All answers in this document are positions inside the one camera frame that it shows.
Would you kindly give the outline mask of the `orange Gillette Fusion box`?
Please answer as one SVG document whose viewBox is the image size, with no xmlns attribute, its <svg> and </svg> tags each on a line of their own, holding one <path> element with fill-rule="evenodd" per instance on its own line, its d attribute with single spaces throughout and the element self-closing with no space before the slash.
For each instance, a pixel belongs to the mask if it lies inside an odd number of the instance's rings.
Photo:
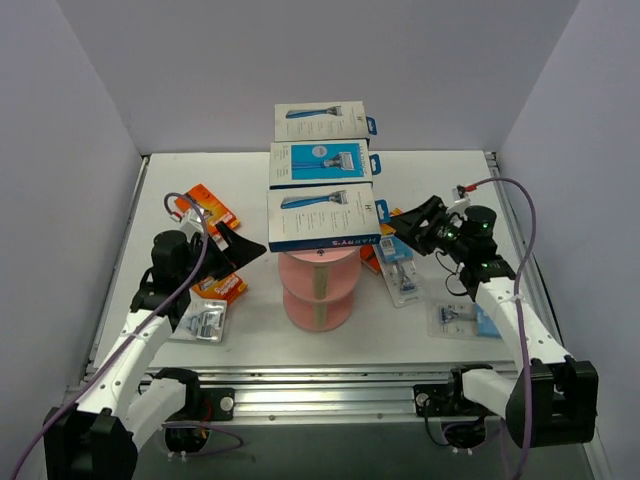
<svg viewBox="0 0 640 480">
<path fill-rule="evenodd" d="M 203 280 L 192 287 L 192 291 L 199 297 L 207 300 L 224 300 L 232 304 L 247 290 L 248 285 L 237 274 L 233 273 L 222 280 L 214 280 L 212 277 Z"/>
</svg>

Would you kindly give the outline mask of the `clear blister razor pack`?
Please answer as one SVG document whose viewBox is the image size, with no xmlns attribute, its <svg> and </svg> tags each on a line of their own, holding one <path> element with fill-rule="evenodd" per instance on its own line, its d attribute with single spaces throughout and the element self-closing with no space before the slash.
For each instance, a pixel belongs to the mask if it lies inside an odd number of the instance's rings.
<svg viewBox="0 0 640 480">
<path fill-rule="evenodd" d="M 386 235 L 374 246 L 374 252 L 391 301 L 396 308 L 424 299 L 424 290 L 411 248 L 395 235 Z"/>
</svg>

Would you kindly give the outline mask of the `blue Harry's razor box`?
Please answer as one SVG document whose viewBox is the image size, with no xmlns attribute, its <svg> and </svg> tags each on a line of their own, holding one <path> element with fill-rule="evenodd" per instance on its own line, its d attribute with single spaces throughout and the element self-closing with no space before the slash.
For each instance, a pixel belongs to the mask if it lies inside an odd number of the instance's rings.
<svg viewBox="0 0 640 480">
<path fill-rule="evenodd" d="M 362 101 L 276 104 L 274 141 L 366 140 L 378 133 Z"/>
<path fill-rule="evenodd" d="M 381 171 L 365 140 L 278 142 L 270 149 L 269 188 L 372 183 Z"/>
</svg>

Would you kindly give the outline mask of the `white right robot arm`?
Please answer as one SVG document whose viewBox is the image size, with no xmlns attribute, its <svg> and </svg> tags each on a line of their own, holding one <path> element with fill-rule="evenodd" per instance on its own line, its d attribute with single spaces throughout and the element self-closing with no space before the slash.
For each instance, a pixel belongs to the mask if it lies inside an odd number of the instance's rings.
<svg viewBox="0 0 640 480">
<path fill-rule="evenodd" d="M 443 252 L 461 265 L 464 290 L 497 328 L 518 370 L 509 379 L 487 364 L 456 367 L 443 390 L 445 403 L 459 413 L 477 406 L 499 416 L 522 449 L 588 443 L 595 433 L 597 371 L 576 360 L 521 295 L 493 238 L 496 219 L 484 206 L 453 213 L 433 196 L 389 222 L 416 253 Z"/>
</svg>

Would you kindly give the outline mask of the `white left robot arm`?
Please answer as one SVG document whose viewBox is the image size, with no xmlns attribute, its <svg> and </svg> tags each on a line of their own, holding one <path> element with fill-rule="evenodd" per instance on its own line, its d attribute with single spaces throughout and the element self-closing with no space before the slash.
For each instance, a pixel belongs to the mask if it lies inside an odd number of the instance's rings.
<svg viewBox="0 0 640 480">
<path fill-rule="evenodd" d="M 168 230 L 155 236 L 151 265 L 108 357 L 69 405 L 46 418 L 48 478 L 130 479 L 140 449 L 167 420 L 200 412 L 200 381 L 191 370 L 166 367 L 144 393 L 138 387 L 187 311 L 190 288 L 209 277 L 224 279 L 266 252 L 224 223 L 217 229 L 224 248 L 208 233 Z"/>
</svg>

